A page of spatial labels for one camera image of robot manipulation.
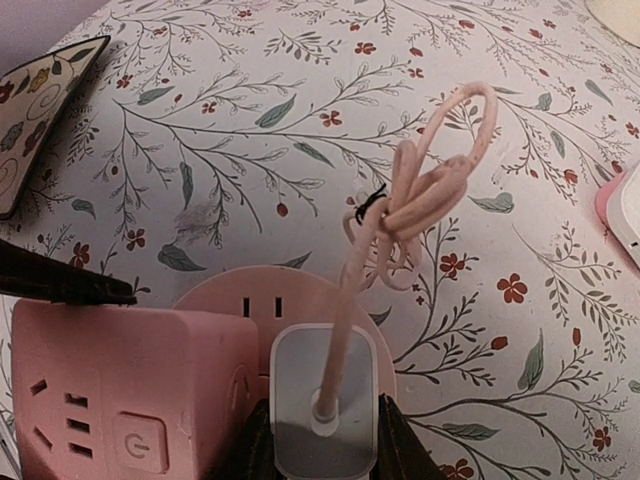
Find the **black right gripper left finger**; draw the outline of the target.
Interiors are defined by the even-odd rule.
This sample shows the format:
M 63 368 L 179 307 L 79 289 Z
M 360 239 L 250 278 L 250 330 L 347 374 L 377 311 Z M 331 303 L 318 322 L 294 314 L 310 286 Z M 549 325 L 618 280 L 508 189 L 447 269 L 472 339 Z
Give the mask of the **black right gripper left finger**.
M 242 426 L 230 452 L 212 478 L 220 480 L 274 479 L 275 460 L 269 401 L 259 400 Z

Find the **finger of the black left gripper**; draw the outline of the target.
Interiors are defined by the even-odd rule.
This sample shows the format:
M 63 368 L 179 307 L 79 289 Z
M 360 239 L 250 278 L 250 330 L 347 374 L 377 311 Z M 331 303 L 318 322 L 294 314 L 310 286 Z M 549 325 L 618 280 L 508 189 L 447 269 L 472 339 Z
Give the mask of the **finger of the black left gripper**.
M 71 305 L 135 305 L 133 287 L 1 241 L 1 293 Z

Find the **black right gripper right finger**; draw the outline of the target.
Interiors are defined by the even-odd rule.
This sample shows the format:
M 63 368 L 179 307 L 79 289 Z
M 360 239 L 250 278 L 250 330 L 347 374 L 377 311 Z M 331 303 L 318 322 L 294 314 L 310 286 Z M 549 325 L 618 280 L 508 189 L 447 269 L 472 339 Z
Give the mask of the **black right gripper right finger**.
M 404 418 L 391 396 L 379 396 L 378 458 L 380 480 L 437 480 L 443 472 Z

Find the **small white usb charger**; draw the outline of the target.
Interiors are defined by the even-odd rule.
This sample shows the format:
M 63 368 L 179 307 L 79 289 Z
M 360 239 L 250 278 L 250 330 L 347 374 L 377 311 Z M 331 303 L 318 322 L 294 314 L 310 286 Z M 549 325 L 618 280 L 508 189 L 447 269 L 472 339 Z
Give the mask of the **small white usb charger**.
M 352 330 L 336 414 L 328 421 L 314 415 L 331 331 L 328 324 L 289 327 L 271 349 L 275 466 L 287 479 L 366 479 L 377 461 L 377 351 L 363 329 Z

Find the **pink cube socket adapter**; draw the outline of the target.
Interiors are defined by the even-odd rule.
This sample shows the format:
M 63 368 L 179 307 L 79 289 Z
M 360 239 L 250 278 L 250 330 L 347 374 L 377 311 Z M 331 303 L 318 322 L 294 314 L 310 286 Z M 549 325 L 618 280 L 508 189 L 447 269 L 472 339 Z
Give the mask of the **pink cube socket adapter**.
M 255 403 L 246 318 L 21 300 L 12 334 L 26 479 L 202 479 Z

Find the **round pink power strip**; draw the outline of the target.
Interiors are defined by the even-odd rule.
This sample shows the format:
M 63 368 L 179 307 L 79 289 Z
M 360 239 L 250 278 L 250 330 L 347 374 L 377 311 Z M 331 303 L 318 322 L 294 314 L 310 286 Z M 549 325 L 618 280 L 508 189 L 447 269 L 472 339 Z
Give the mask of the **round pink power strip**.
M 270 400 L 274 341 L 296 325 L 333 330 L 340 295 L 329 281 L 283 266 L 230 270 L 191 289 L 175 306 L 192 330 L 189 401 L 231 420 Z

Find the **floral square tray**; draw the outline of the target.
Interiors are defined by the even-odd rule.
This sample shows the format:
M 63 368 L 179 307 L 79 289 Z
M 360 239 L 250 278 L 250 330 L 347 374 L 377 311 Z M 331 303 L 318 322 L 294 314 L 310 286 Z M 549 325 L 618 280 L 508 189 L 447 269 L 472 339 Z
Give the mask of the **floral square tray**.
M 19 203 L 36 159 L 109 35 L 65 46 L 1 78 L 1 218 Z

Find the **pink plastic plate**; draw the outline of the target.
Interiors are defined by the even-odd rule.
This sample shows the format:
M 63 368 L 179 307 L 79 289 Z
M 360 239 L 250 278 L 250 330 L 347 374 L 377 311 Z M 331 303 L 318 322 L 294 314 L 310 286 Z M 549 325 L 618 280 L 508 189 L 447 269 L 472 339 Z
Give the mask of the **pink plastic plate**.
M 639 46 L 640 0 L 586 0 L 585 5 L 613 34 Z

